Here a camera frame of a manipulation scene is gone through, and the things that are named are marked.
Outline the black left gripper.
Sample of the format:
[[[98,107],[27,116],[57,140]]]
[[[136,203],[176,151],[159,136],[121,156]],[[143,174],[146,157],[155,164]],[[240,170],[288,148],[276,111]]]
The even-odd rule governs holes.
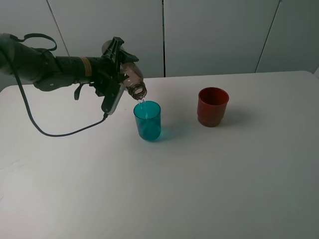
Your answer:
[[[114,97],[121,87],[114,64],[117,65],[118,61],[121,64],[139,61],[137,56],[121,48],[123,44],[122,38],[113,37],[103,44],[102,57],[88,58],[92,69],[89,86],[94,87],[98,97]]]

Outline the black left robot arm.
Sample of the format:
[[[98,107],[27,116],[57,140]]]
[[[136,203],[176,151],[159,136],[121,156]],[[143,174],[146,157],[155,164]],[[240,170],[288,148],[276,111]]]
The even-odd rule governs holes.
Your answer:
[[[124,79],[119,66],[103,57],[54,56],[51,49],[32,48],[16,36],[0,35],[0,72],[18,76],[37,89],[50,92],[72,84],[90,84],[103,96],[108,86]]]

